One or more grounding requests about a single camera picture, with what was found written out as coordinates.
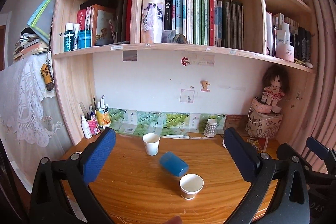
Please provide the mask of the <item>right hand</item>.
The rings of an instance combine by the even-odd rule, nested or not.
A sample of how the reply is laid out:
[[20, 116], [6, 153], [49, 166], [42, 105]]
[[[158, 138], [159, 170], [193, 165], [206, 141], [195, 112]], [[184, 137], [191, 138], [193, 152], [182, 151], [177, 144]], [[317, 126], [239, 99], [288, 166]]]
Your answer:
[[183, 221], [180, 216], [176, 215], [168, 221], [165, 221], [163, 224], [183, 224]]

